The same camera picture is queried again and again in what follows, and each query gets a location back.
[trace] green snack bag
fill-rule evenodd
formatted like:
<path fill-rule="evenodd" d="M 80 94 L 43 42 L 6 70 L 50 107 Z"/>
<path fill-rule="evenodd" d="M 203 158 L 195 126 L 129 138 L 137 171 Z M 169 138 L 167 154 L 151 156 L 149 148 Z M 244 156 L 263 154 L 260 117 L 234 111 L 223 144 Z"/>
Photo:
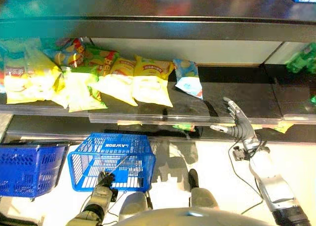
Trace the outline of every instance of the green snack bag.
<path fill-rule="evenodd" d="M 63 67 L 69 112 L 106 109 L 101 101 L 100 92 L 89 84 L 98 82 L 97 67 Z"/>
<path fill-rule="evenodd" d="M 295 54 L 286 65 L 286 68 L 289 72 L 298 73 L 305 66 L 308 66 L 312 60 L 316 57 L 316 43 L 310 43 L 306 48 L 301 52 Z"/>
<path fill-rule="evenodd" d="M 116 51 L 101 50 L 88 45 L 84 53 L 84 64 L 97 66 L 99 76 L 106 76 L 118 57 L 119 53 Z"/>
<path fill-rule="evenodd" d="M 191 131 L 195 132 L 195 126 L 190 124 L 177 124 L 172 126 L 175 129 L 183 130 L 183 131 Z"/>

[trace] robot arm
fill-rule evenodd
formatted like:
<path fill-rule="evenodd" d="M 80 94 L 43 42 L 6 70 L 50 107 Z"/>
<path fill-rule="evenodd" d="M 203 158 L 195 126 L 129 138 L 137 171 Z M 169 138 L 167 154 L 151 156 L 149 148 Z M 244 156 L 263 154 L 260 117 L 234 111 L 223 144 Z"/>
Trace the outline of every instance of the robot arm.
<path fill-rule="evenodd" d="M 66 226 L 100 226 L 108 211 L 110 202 L 115 202 L 118 191 L 111 188 L 114 180 L 113 174 L 101 172 L 99 183 L 93 190 L 91 199 L 83 211 L 70 220 Z"/>
<path fill-rule="evenodd" d="M 255 176 L 276 223 L 281 226 L 309 226 L 309 220 L 291 188 L 276 171 L 270 158 L 270 150 L 262 146 L 244 112 L 229 98 L 225 97 L 224 101 L 236 125 L 210 127 L 242 140 L 244 149 L 236 148 L 233 155 L 236 160 L 249 160 L 250 171 Z"/>

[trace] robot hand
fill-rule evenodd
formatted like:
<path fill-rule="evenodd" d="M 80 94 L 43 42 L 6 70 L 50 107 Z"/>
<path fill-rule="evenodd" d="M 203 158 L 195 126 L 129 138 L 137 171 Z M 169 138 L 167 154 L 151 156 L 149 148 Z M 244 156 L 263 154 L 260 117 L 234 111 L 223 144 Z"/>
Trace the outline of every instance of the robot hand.
<path fill-rule="evenodd" d="M 224 132 L 235 138 L 241 139 L 247 152 L 256 149 L 260 142 L 258 141 L 249 119 L 234 101 L 227 97 L 224 97 L 223 100 L 227 105 L 229 114 L 233 117 L 236 125 L 233 127 L 211 125 L 211 129 Z"/>

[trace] cable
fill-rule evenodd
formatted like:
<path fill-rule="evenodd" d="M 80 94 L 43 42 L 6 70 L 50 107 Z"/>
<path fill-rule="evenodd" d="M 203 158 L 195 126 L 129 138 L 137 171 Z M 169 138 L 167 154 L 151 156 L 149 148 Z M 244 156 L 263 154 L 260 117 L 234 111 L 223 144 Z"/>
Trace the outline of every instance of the cable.
<path fill-rule="evenodd" d="M 109 222 L 109 223 L 104 223 L 104 224 L 102 224 L 102 225 L 110 225 L 110 224 L 113 224 L 113 223 L 118 223 L 118 221 L 112 221 L 112 222 Z"/>
<path fill-rule="evenodd" d="M 116 216 L 116 217 L 119 217 L 118 215 L 113 214 L 113 213 L 111 213 L 110 211 L 108 211 L 108 213 L 109 213 L 110 215 L 114 215 L 114 216 Z"/>
<path fill-rule="evenodd" d="M 243 214 L 246 213 L 247 211 L 253 209 L 254 207 L 256 207 L 256 206 L 258 206 L 258 205 L 260 205 L 260 204 L 263 202 L 263 197 L 262 197 L 260 191 L 259 191 L 259 192 L 256 191 L 256 189 L 255 189 L 252 185 L 250 185 L 250 184 L 249 184 L 248 182 L 246 182 L 243 178 L 241 178 L 241 177 L 236 173 L 236 171 L 235 171 L 235 167 L 234 167 L 234 165 L 233 165 L 233 161 L 232 161 L 232 158 L 231 158 L 231 156 L 230 156 L 230 150 L 231 150 L 236 144 L 238 144 L 240 140 L 241 140 L 241 138 L 238 139 L 238 140 L 228 149 L 228 157 L 229 157 L 229 160 L 230 160 L 230 162 L 231 162 L 233 172 L 235 173 L 235 175 L 236 175 L 240 180 L 242 180 L 242 181 L 243 181 L 245 184 L 247 184 L 251 189 L 253 189 L 253 191 L 254 191 L 257 195 L 259 195 L 260 198 L 261 198 L 260 203 L 257 203 L 257 204 L 255 204 L 255 205 L 251 206 L 250 208 L 246 209 L 245 211 L 243 211 L 243 212 L 241 213 L 241 214 L 243 215 Z"/>
<path fill-rule="evenodd" d="M 85 206 L 85 204 L 86 204 L 86 202 L 87 202 L 87 200 L 89 199 L 89 198 L 91 198 L 91 196 L 92 196 L 92 194 L 90 194 L 85 200 L 84 200 L 84 202 L 83 202 L 83 204 L 82 204 L 82 206 L 81 206 L 81 209 L 80 209 L 80 211 L 79 211 L 79 213 L 81 213 L 82 212 L 82 210 L 83 210 L 83 207 Z"/>
<path fill-rule="evenodd" d="M 259 186 L 258 186 L 258 183 L 257 183 L 257 179 L 255 178 L 255 183 L 256 183 L 256 187 L 258 189 L 258 191 L 260 192 L 260 189 L 259 189 Z M 257 207 L 258 205 L 262 204 L 263 203 L 263 197 L 262 197 L 262 194 L 261 194 L 261 201 L 251 207 L 249 207 L 248 209 L 246 209 L 245 211 L 243 211 L 241 214 L 243 215 L 244 213 L 248 212 L 249 210 Z"/>
<path fill-rule="evenodd" d="M 125 190 L 125 191 L 123 191 L 123 194 L 116 200 L 116 202 L 114 202 L 114 204 L 108 209 L 108 211 L 110 211 L 114 206 L 115 206 L 115 204 L 119 201 L 119 199 L 121 199 L 122 198 L 122 196 L 124 195 L 124 194 L 126 194 L 127 193 L 127 191 Z"/>

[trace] black shelf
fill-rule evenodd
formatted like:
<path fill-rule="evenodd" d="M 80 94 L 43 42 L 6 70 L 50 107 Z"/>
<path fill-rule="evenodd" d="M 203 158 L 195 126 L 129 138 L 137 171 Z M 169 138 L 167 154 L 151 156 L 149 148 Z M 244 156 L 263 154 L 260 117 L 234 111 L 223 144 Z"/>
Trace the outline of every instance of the black shelf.
<path fill-rule="evenodd" d="M 260 67 L 199 67 L 203 99 L 190 96 L 175 87 L 175 73 L 168 81 L 174 107 L 138 102 L 133 107 L 101 94 L 108 109 L 68 113 L 52 101 L 6 104 L 0 94 L 0 112 L 16 115 L 88 117 L 92 123 L 140 121 L 142 124 L 233 123 L 223 104 L 224 96 L 233 99 L 253 124 L 276 125 L 280 121 L 316 124 L 316 106 L 310 102 L 315 92 L 316 75 L 302 71 L 291 74 L 284 65 Z"/>
<path fill-rule="evenodd" d="M 89 117 L 93 123 L 141 121 L 143 124 L 207 126 L 234 122 L 222 101 L 226 96 L 238 103 L 254 124 L 277 124 L 282 119 L 269 78 L 262 67 L 199 67 L 199 75 L 204 100 L 177 89 L 175 73 L 169 76 L 168 92 L 173 108 L 143 102 L 133 107 L 102 94 L 108 109 L 68 113 L 67 109 L 51 101 L 7 105 L 5 94 L 2 94 L 0 111 L 18 115 Z"/>
<path fill-rule="evenodd" d="M 316 95 L 316 74 L 306 69 L 293 74 L 284 65 L 265 65 L 265 68 L 283 119 L 293 123 L 315 124 L 316 105 L 310 99 Z"/>
<path fill-rule="evenodd" d="M 292 0 L 0 0 L 0 37 L 316 40 L 314 4 Z"/>
<path fill-rule="evenodd" d="M 196 127 L 196 132 L 188 132 L 168 125 L 118 126 L 90 123 L 87 117 L 14 116 L 6 131 L 6 141 L 20 139 L 21 136 L 83 140 L 92 132 L 143 134 L 152 139 L 164 138 L 169 141 L 233 139 L 227 134 L 205 126 Z M 316 125 L 294 125 L 285 134 L 269 128 L 257 130 L 256 133 L 262 140 L 316 143 Z"/>

